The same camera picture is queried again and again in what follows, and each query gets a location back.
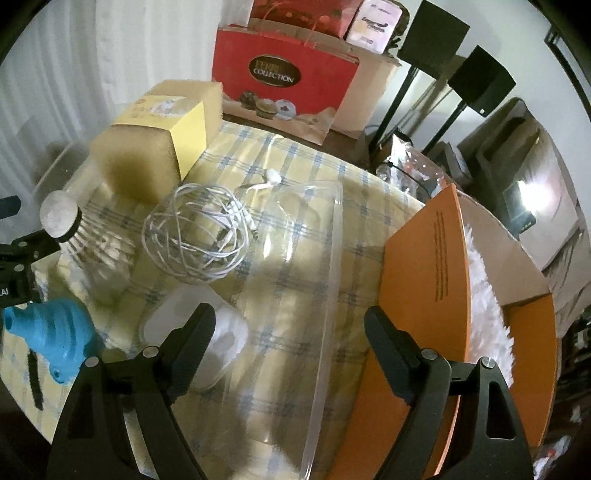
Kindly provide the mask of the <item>white pink small box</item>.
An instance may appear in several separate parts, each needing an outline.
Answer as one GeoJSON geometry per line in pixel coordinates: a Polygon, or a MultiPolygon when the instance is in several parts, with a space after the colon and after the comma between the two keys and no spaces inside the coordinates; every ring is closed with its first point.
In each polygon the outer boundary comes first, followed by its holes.
{"type": "Polygon", "coordinates": [[[363,1],[349,26],[346,42],[383,54],[402,15],[403,9],[392,1],[363,1]]]}

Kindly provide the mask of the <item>red gift box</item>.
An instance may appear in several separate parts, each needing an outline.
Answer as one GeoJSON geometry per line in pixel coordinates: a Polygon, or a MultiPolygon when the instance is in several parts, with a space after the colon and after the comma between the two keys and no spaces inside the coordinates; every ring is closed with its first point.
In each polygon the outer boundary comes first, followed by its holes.
{"type": "Polygon", "coordinates": [[[342,38],[362,0],[256,0],[250,17],[342,38]]]}

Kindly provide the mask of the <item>yellow sponge with paper sleeve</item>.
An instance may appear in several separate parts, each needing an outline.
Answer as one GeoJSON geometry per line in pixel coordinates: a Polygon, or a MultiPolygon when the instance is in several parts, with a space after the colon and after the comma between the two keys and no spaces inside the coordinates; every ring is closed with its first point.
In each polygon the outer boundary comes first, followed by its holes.
{"type": "Polygon", "coordinates": [[[165,80],[129,104],[89,153],[114,193],[156,205],[187,176],[221,123],[221,83],[165,80]]]}

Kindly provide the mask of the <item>bright lamp device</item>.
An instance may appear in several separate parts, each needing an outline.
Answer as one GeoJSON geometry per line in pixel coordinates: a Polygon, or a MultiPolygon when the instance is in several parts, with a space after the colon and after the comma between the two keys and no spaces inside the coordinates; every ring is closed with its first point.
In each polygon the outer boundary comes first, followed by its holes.
{"type": "Polygon", "coordinates": [[[558,213],[560,186],[557,180],[517,180],[502,193],[501,219],[518,239],[536,225],[550,222],[558,213]]]}

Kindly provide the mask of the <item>clear plastic tray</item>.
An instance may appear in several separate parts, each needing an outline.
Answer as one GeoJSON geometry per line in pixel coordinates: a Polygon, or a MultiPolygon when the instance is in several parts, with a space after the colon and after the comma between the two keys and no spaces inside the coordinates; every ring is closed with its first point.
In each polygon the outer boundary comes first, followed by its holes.
{"type": "Polygon", "coordinates": [[[249,339],[219,383],[191,395],[188,434],[209,479],[307,479],[322,428],[342,259],[342,185],[280,186],[230,302],[249,339]]]}

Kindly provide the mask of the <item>white fluffy duster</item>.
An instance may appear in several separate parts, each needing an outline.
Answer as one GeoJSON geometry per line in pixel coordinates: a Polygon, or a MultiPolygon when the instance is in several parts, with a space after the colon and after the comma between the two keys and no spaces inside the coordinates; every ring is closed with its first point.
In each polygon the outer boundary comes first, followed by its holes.
{"type": "Polygon", "coordinates": [[[514,338],[504,323],[501,306],[486,272],[482,255],[476,248],[472,228],[464,226],[470,282],[470,337],[468,360],[493,359],[509,387],[514,383],[514,338]]]}

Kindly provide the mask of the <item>white square box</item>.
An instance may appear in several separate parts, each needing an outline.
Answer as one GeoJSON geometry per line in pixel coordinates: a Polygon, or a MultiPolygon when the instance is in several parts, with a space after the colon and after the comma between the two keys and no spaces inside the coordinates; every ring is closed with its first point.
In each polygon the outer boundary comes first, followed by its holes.
{"type": "Polygon", "coordinates": [[[144,322],[140,334],[144,346],[159,347],[170,333],[184,331],[202,303],[211,305],[215,320],[183,332],[181,350],[182,365],[194,374],[190,388],[195,391],[213,387],[242,353],[249,339],[242,314],[207,285],[179,284],[144,322]]]}

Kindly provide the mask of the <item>white feather shuttlecock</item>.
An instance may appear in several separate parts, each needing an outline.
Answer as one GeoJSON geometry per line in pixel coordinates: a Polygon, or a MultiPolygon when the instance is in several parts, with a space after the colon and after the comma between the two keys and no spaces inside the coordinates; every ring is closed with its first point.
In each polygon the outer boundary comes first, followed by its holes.
{"type": "Polygon", "coordinates": [[[85,211],[63,190],[45,197],[39,217],[45,232],[59,244],[71,281],[94,300],[115,303],[130,282],[135,243],[85,211]]]}

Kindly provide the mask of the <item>red Ferrero Collection bag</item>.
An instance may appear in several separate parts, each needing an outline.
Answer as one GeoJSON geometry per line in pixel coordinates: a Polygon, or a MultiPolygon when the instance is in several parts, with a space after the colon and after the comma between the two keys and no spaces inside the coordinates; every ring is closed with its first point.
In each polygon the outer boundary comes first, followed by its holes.
{"type": "Polygon", "coordinates": [[[224,114],[321,145],[359,64],[310,40],[222,27],[212,77],[222,84],[224,114]]]}

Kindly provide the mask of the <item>yellow plaid tablecloth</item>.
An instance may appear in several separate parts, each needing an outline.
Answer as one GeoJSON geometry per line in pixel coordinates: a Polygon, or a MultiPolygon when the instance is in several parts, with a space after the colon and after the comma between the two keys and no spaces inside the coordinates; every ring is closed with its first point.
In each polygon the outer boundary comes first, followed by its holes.
{"type": "Polygon", "coordinates": [[[384,245],[421,207],[366,171],[268,131],[225,123],[190,173],[249,208],[259,236],[214,283],[249,340],[173,411],[212,479],[322,479],[358,394],[384,245]]]}

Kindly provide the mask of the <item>beige sofa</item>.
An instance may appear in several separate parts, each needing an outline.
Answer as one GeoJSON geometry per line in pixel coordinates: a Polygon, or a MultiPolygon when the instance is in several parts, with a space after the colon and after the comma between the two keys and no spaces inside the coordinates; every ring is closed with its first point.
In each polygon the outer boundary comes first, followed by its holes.
{"type": "Polygon", "coordinates": [[[545,276],[563,336],[590,306],[590,235],[558,147],[515,97],[458,149],[474,179],[469,194],[517,238],[545,276]]]}

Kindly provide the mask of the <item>blue silicone funnel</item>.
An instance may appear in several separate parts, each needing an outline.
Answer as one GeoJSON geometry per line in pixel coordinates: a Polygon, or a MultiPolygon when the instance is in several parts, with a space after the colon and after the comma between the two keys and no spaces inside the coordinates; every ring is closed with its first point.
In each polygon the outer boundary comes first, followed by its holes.
{"type": "Polygon", "coordinates": [[[80,366],[102,350],[87,308],[78,301],[63,298],[45,303],[29,303],[4,310],[6,330],[25,340],[28,347],[47,362],[58,384],[71,382],[80,366]]]}

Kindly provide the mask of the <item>brown cardboard box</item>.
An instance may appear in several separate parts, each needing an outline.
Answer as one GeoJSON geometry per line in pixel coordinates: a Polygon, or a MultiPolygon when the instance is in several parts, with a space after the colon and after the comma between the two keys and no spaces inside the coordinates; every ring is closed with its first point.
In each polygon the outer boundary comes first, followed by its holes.
{"type": "Polygon", "coordinates": [[[361,47],[349,45],[342,39],[307,29],[297,28],[294,35],[298,39],[310,40],[318,46],[328,47],[359,59],[359,68],[332,123],[332,130],[354,139],[358,138],[370,123],[379,101],[394,78],[394,74],[401,67],[399,60],[378,55],[361,47]]]}

